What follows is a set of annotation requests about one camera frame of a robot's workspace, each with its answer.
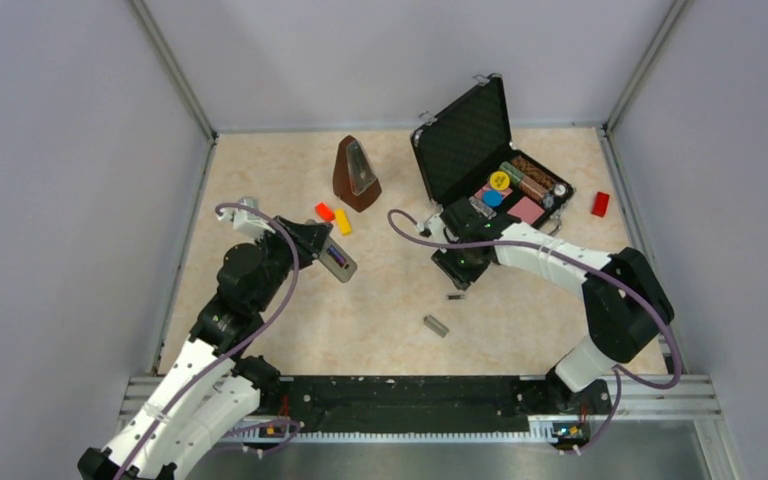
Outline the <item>beige remote control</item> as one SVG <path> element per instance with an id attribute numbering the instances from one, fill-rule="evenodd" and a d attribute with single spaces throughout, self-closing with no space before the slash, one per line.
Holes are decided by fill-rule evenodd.
<path id="1" fill-rule="evenodd" d="M 348 283 L 357 271 L 357 262 L 330 236 L 319 252 L 319 262 L 341 283 Z"/>

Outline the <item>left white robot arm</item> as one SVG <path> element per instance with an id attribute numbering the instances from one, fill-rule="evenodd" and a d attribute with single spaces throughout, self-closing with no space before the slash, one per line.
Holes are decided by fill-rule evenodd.
<path id="1" fill-rule="evenodd" d="M 263 314 L 286 281 L 332 244 L 331 225 L 231 214 L 252 239 L 231 247 L 217 289 L 199 312 L 176 360 L 148 400 L 105 446 L 78 461 L 84 479 L 184 479 L 244 417 L 279 404 L 277 373 L 243 355 L 267 322 Z"/>

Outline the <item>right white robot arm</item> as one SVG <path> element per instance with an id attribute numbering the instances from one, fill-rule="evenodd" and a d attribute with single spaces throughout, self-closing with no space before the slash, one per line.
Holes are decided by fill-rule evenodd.
<path id="1" fill-rule="evenodd" d="M 443 243 L 435 263 L 460 290 L 492 265 L 516 268 L 577 295 L 587 333 L 549 371 L 549 404 L 572 412 L 602 374 L 633 360 L 674 318 L 674 309 L 645 256 L 589 250 L 550 236 L 508 213 L 485 214 L 460 199 L 418 228 Z"/>

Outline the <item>purple blue battery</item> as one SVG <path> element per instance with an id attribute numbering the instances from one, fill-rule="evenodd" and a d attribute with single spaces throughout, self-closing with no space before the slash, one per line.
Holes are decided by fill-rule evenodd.
<path id="1" fill-rule="evenodd" d="M 349 260 L 340 250 L 330 247 L 328 253 L 340 268 L 347 269 L 349 267 Z"/>

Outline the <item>beige battery cover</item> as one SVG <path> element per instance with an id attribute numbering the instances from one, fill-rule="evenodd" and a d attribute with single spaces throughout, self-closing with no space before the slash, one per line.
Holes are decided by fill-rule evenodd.
<path id="1" fill-rule="evenodd" d="M 423 324 L 441 338 L 445 338 L 450 332 L 449 328 L 433 315 L 424 316 Z"/>

